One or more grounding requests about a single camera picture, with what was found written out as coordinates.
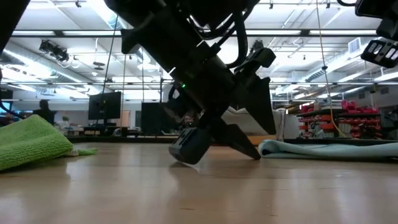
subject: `desk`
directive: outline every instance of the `desk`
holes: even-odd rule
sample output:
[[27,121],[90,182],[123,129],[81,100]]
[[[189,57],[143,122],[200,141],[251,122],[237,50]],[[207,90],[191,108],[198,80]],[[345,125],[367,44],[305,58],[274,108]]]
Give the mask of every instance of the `desk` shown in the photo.
[[176,163],[166,144],[77,144],[0,174],[1,224],[396,223],[394,164],[263,159],[212,147]]

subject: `black cable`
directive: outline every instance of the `black cable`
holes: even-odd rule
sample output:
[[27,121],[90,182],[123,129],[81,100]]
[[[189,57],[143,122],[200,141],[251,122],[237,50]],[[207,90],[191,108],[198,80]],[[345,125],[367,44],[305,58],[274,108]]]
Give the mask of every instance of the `black cable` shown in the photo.
[[235,21],[236,35],[238,36],[238,57],[234,62],[226,64],[227,68],[234,68],[241,65],[248,54],[248,36],[246,35],[242,12],[235,12],[233,17]]
[[[115,38],[115,35],[116,35],[116,28],[117,28],[117,24],[118,24],[118,19],[119,19],[119,15],[116,16],[116,22],[114,23],[114,29],[113,29],[113,36],[112,36],[111,48],[109,49],[109,57],[108,57],[108,62],[107,62],[107,64],[106,64],[104,85],[103,85],[103,88],[102,88],[101,101],[100,101],[100,103],[99,103],[99,106],[101,106],[102,102],[104,101],[104,93],[105,93],[105,86],[106,86],[106,78],[108,77],[109,63],[110,63],[111,57],[112,57],[112,48],[113,48],[114,38]],[[96,130],[98,129],[98,120],[99,120],[99,119],[97,118],[97,121],[96,121],[96,124],[95,124]]]
[[221,27],[215,30],[211,30],[209,32],[205,32],[201,27],[197,27],[191,18],[189,18],[189,20],[194,25],[194,27],[196,27],[197,31],[202,36],[202,38],[204,38],[205,40],[211,40],[220,37],[222,35],[225,35],[225,33],[228,31],[228,28],[231,27],[232,23],[234,22],[234,18],[233,16],[231,16]]
[[[243,19],[246,20],[246,19],[250,16],[250,13],[251,13],[252,11],[253,11],[253,7],[250,8],[250,9],[248,9],[248,10],[244,13]],[[228,38],[230,38],[230,37],[232,36],[232,34],[235,32],[235,30],[236,30],[236,28],[235,28],[235,26],[233,26],[233,27],[223,36],[223,38],[221,38],[221,40],[217,42],[217,45],[218,45],[218,46],[223,45],[223,43],[224,43]]]
[[343,2],[343,0],[337,0],[337,3],[341,4],[342,6],[345,6],[345,7],[353,7],[353,6],[355,6],[355,3],[345,3],[345,2]]
[[44,55],[46,55],[47,53],[42,53],[42,54],[40,54],[39,55],[39,57],[37,58],[37,59],[35,59],[32,63],[30,63],[30,64],[33,64],[33,63],[35,63],[35,62],[37,62],[40,58],[42,58]]
[[[1,71],[1,69],[0,69],[0,84],[1,84],[1,80],[2,80],[2,71]],[[9,113],[9,114],[12,114],[12,115],[14,115],[14,116],[16,116],[16,117],[18,117],[18,118],[20,118],[20,119],[25,119],[25,118],[23,118],[21,115],[19,115],[19,114],[13,112],[13,111],[7,109],[7,108],[2,104],[1,89],[0,89],[0,108],[3,109],[5,112],[7,112],[7,113]]]

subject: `shelving unit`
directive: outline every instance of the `shelving unit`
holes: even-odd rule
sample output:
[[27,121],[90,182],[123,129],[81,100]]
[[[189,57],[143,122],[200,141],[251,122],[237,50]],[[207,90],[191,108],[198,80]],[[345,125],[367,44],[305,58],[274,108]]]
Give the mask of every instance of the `shelving unit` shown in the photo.
[[378,138],[381,130],[379,113],[362,113],[360,111],[332,109],[333,119],[342,136],[331,122],[330,109],[311,111],[298,114],[298,121],[303,125],[302,137],[305,139],[318,138]]

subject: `ceiling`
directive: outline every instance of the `ceiling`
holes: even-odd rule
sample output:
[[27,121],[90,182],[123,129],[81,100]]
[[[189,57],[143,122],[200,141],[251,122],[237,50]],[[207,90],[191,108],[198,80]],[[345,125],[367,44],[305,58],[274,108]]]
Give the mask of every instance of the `ceiling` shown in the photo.
[[[378,19],[365,17],[356,17],[354,9],[341,7],[336,1],[330,1],[330,7],[326,8],[327,1],[319,0],[319,16],[321,29],[352,29],[359,33],[362,29],[376,29],[380,23]],[[80,0],[81,7],[76,7],[75,1],[71,0],[31,0],[27,10],[20,20],[16,30],[110,30],[114,24],[116,15],[113,14],[103,1]],[[270,8],[270,1],[260,1],[254,8],[252,14],[247,18],[246,29],[313,29],[318,30],[317,8],[315,0],[273,0],[273,8]],[[130,27],[125,21],[119,21],[118,29]],[[348,52],[348,43],[356,37],[324,37],[323,53],[320,44],[320,38],[312,37],[258,37],[250,36],[248,44],[251,46],[255,40],[262,40],[265,46],[271,48],[277,58],[269,68],[261,68],[257,72],[260,77],[270,77],[272,82],[281,84],[271,85],[273,99],[287,98],[296,99],[295,95],[319,91],[322,93],[322,85],[283,85],[283,82],[325,82],[324,75],[318,75],[324,57],[329,66],[329,82],[338,82],[352,74],[363,70],[368,72],[358,75],[355,78],[347,79],[345,82],[356,82],[361,77],[369,75],[372,71],[380,70],[379,67],[364,63],[359,54],[352,55]],[[42,40],[49,40],[55,45],[67,49],[70,54],[68,63],[57,63],[49,56],[43,55],[39,50]],[[366,44],[371,38],[361,38],[361,45]],[[24,68],[30,67],[28,72],[33,78],[39,77],[41,70],[34,70],[33,64],[39,63],[50,70],[52,76],[56,76],[54,82],[82,82],[96,83],[104,82],[106,71],[108,78],[114,82],[134,83],[144,81],[141,85],[126,85],[125,89],[146,91],[147,97],[154,99],[160,98],[159,90],[160,79],[171,79],[153,58],[143,50],[142,58],[136,55],[123,55],[121,53],[121,38],[115,38],[114,41],[109,37],[98,38],[60,38],[60,37],[13,37],[10,39],[6,49],[21,57],[27,58],[28,62],[23,65]],[[228,39],[218,56],[225,63],[232,62],[238,56],[238,45],[235,37]],[[95,70],[93,62],[104,63],[103,70]],[[4,82],[24,82],[22,80],[13,80],[9,78]],[[50,82],[45,78],[38,78],[35,82]],[[60,88],[75,91],[78,93],[97,94],[102,86],[90,88],[88,85],[25,85],[33,89],[57,90]],[[12,90],[18,90],[12,86],[6,86]],[[108,85],[106,91],[115,91],[122,89],[122,85]],[[137,91],[131,91],[127,95],[136,94]],[[135,96],[142,99],[142,94]]]

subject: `white ceiling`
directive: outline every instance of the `white ceiling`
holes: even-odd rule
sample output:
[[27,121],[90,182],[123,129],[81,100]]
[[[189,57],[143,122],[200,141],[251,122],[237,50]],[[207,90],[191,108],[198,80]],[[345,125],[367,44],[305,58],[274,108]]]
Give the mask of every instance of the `white ceiling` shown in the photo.
[[[22,19],[20,20],[17,30],[80,30],[80,29],[107,29],[111,30],[109,25],[100,16],[104,13],[110,13],[107,8],[94,7],[91,2],[96,4],[100,0],[81,0],[81,8],[75,6],[71,0],[31,0],[30,5]],[[318,29],[317,12],[314,0],[274,0],[274,8],[269,9],[268,4],[257,5],[252,14],[246,20],[247,29]],[[380,21],[378,19],[370,19],[356,17],[354,9],[347,7],[338,7],[336,1],[331,1],[332,6],[326,9],[326,5],[319,6],[320,23],[322,29],[375,29]],[[30,50],[39,55],[39,45],[42,40],[50,40],[68,50],[71,57],[75,56],[81,62],[78,68],[68,67],[67,69],[73,73],[79,74],[82,78],[92,80],[94,82],[103,82],[105,70],[94,70],[93,62],[102,62],[107,64],[108,54],[111,48],[111,38],[99,38],[97,54],[95,54],[95,39],[87,38],[12,38],[11,42]],[[327,60],[348,49],[348,42],[352,41],[352,37],[324,37],[324,56]],[[262,40],[264,45],[270,44],[270,48],[274,50],[277,59],[270,68],[262,68],[258,71],[260,77],[271,77],[275,82],[293,82],[308,75],[308,71],[319,67],[322,64],[322,53],[319,38],[275,38],[272,37],[249,37],[249,46],[255,40]],[[294,53],[298,45],[303,43],[303,47]],[[108,77],[120,79],[124,73],[124,55],[121,53],[121,39],[114,40],[112,48],[112,57],[108,68]],[[226,63],[232,62],[238,55],[236,38],[230,38],[222,46],[219,57]],[[48,60],[55,60],[44,55]],[[149,72],[139,69],[141,63],[136,57],[126,60],[126,76],[137,77],[142,80],[142,76],[151,81],[159,81],[162,72]],[[354,65],[346,69],[339,69],[340,73],[351,75],[352,72],[363,69],[364,65],[355,62]],[[92,72],[98,72],[97,76],[93,76]],[[110,87],[110,89],[118,89],[119,86]]]

